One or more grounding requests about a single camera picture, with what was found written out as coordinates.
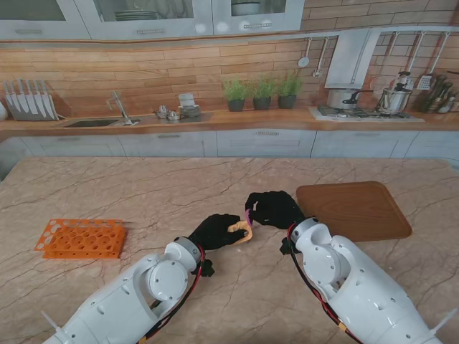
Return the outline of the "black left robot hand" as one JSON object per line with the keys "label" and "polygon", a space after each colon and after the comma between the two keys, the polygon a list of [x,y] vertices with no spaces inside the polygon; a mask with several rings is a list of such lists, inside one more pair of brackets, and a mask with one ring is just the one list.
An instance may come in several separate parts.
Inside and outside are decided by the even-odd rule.
{"label": "black left robot hand", "polygon": [[189,236],[188,239],[204,251],[220,249],[245,238],[249,231],[228,229],[238,223],[240,217],[231,214],[213,214],[208,216]]}

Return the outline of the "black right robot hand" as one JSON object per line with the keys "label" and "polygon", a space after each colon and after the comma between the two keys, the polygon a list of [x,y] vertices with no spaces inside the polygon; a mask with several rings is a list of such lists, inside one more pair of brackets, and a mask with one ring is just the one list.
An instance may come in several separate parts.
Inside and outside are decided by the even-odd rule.
{"label": "black right robot hand", "polygon": [[277,229],[289,229],[306,219],[295,200],[285,191],[251,193],[245,202],[250,221]]}

